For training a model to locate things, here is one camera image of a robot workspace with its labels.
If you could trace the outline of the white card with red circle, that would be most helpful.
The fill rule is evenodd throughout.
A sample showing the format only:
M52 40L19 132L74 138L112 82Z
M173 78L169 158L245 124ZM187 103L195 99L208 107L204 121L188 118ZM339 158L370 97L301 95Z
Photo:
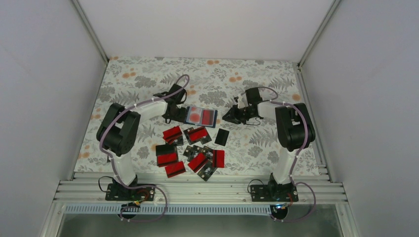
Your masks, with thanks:
M190 124L200 124L203 109L190 106L188 110L187 122Z

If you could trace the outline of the black card apart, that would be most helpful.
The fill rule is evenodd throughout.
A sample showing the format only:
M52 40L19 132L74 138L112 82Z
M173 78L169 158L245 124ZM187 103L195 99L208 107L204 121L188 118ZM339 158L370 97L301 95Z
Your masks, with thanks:
M226 146L229 133L230 132L228 130L220 128L217 132L214 143L217 144L217 145L220 145L220 146Z

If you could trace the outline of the blue leather card holder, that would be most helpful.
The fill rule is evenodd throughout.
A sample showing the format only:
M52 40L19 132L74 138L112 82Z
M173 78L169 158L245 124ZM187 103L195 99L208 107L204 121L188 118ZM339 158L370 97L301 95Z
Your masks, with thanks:
M218 110L188 106L185 124L215 128Z

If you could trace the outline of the red card pile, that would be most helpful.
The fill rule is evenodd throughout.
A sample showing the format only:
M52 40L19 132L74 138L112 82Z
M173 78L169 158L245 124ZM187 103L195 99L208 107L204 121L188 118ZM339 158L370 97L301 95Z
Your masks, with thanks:
M198 153L187 165L194 172L198 172L208 161L208 157L203 153Z

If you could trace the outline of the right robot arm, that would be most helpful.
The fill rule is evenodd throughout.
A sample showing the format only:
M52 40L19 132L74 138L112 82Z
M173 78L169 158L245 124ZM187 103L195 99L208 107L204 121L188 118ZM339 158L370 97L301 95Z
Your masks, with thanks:
M241 94L235 97L236 103L222 119L234 124L246 124L252 118L275 120L278 140L283 149L280 150L278 164L270 175L267 193L272 200L280 201L287 191L293 192L293 170L299 154L315 140L316 134L304 103L276 102L277 92L273 99L264 100L259 93L262 88L273 91L266 86L245 90L243 95L246 96L246 103L241 103Z

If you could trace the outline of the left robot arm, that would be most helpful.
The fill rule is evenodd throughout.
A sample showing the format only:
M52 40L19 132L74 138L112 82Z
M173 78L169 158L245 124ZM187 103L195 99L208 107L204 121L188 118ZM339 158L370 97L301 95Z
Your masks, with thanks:
M99 149L111 163L118 194L126 200L137 195L137 175L134 172L130 151L133 148L139 125L155 117L165 123L185 122L186 108L179 107L187 98L185 87L174 84L169 91L153 95L149 100L125 107L113 103L96 134Z

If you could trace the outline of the black card left pile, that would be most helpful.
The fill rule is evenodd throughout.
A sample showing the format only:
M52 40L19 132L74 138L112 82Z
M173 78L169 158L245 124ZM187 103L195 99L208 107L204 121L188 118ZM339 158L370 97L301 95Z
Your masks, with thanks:
M155 152L157 157L177 153L177 146L174 146L172 144L157 145L155 147Z

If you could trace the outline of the black logo chip card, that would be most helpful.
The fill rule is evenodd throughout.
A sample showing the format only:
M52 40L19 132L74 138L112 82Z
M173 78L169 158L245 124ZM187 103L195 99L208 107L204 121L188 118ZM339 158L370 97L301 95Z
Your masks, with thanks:
M194 145L192 147L187 146L185 148L185 151L184 151L183 155L185 157L187 157L187 161L191 161L201 152L202 152L202 148L199 147L199 146L196 146L196 145Z

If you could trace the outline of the red card bottom edge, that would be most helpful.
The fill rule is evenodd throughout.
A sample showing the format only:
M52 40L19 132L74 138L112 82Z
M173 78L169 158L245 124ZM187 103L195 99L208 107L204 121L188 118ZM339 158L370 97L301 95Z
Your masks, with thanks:
M168 178L174 177L176 175L186 172L185 165L183 161L179 161L173 164L170 164L165 167L166 175Z

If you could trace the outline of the black membership card 833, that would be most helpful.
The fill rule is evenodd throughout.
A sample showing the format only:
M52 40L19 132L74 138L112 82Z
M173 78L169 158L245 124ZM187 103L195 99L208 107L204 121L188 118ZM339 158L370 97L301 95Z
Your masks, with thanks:
M217 168L213 166L212 161L208 160L207 163L197 172L197 175L204 181L208 181L216 170Z

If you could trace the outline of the floral table mat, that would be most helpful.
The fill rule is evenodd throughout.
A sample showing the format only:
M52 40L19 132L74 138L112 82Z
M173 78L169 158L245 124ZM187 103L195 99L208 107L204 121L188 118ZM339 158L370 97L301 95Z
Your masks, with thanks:
M190 76L186 106L218 110L217 125L209 129L215 138L219 129L229 131L225 167L219 175L268 176L277 166L282 150L273 119L252 119L248 125L223 121L244 90L260 87L264 99L301 101L292 62L197 58L112 57L108 63L79 157L76 172L111 172L111 164L99 149L96 134L112 103L130 106L167 91L182 74Z

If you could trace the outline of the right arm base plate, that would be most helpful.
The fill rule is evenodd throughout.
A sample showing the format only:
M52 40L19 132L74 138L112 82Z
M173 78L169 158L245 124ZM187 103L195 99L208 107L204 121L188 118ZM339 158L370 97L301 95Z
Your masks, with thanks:
M253 202L297 202L299 201L296 186L292 183L282 185L250 185Z

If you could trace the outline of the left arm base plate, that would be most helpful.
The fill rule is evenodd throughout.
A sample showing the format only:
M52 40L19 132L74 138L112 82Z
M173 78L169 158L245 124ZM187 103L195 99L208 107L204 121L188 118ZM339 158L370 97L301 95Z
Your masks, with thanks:
M109 184L107 187L106 201L153 201L155 194L154 187L141 189L126 189L119 183Z

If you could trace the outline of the aluminium frame rail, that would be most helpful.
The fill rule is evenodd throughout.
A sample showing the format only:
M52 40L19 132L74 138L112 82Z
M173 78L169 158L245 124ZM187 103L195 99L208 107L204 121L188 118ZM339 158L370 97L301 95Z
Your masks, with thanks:
M163 204L168 198L170 204L249 204L252 195L250 186L243 182L156 182L154 203ZM348 201L342 184L312 183L297 186L296 204L336 204ZM54 195L54 201L68 202L104 202L105 193L100 191L97 181L74 180L61 181Z

